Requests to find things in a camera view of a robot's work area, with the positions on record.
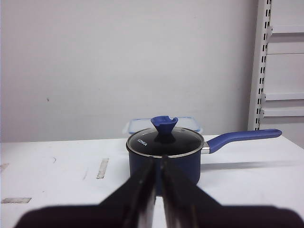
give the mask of tape mark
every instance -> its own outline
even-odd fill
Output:
[[[108,158],[102,159],[96,179],[103,179],[105,177],[104,174],[105,174],[105,170],[108,165],[108,162],[109,162]]]
[[[84,175],[84,177],[83,177],[83,180],[86,178],[86,175],[87,175],[87,171],[88,171],[88,170],[89,170],[89,168],[86,169],[85,175]]]
[[[6,167],[8,167],[9,163],[5,163],[0,165],[0,173],[3,172],[5,170]]]
[[[1,200],[1,203],[28,203],[32,198],[5,198]]]

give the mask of saucepan handle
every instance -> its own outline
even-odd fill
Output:
[[[221,134],[204,144],[202,153],[214,153],[227,143],[234,141],[253,140],[253,139],[268,139],[280,136],[282,132],[278,129],[265,129],[257,131],[230,132]]]

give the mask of white wall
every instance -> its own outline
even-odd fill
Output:
[[[132,118],[245,130],[257,1],[2,0],[2,141],[122,137]]]

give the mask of clear plastic container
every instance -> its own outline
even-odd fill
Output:
[[[198,122],[191,116],[185,117],[177,117],[179,120],[176,127],[184,127],[190,130],[202,133],[203,129],[198,124]],[[153,124],[151,123],[151,119],[132,119],[129,122],[128,132],[129,134],[134,134],[137,131],[140,131],[145,128],[154,128]]]

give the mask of lid rim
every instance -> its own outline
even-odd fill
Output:
[[[204,141],[205,141],[204,137],[203,137],[201,134],[199,134],[198,132],[193,131],[193,130],[191,130],[191,129],[184,128],[184,127],[174,127],[174,128],[186,129],[186,130],[189,130],[189,131],[191,131],[191,132],[193,132],[193,133],[199,135],[200,138],[201,138],[201,144],[200,144],[200,146],[199,146],[197,149],[192,150],[192,151],[190,151],[190,152],[182,153],[182,154],[175,154],[175,155],[168,155],[169,158],[180,158],[180,157],[185,157],[185,156],[194,154],[194,153],[196,153],[196,152],[198,152],[198,151],[201,150],[201,148],[202,148],[203,145],[204,145]],[[162,156],[160,156],[160,155],[150,155],[150,154],[140,153],[140,152],[138,152],[138,151],[136,151],[136,150],[134,150],[133,148],[130,147],[130,144],[129,144],[130,140],[131,140],[135,135],[137,135],[139,132],[142,132],[142,131],[145,131],[145,130],[148,130],[148,129],[151,129],[151,128],[145,128],[145,129],[142,129],[142,130],[140,130],[140,131],[135,132],[134,134],[132,134],[132,135],[128,138],[127,142],[126,142],[126,147],[127,147],[127,149],[128,149],[129,152],[134,152],[134,153],[136,153],[136,154],[138,154],[138,155],[141,155],[141,156],[144,156],[144,157],[152,157],[152,158],[158,158],[158,159],[160,159],[160,158],[162,158]]]

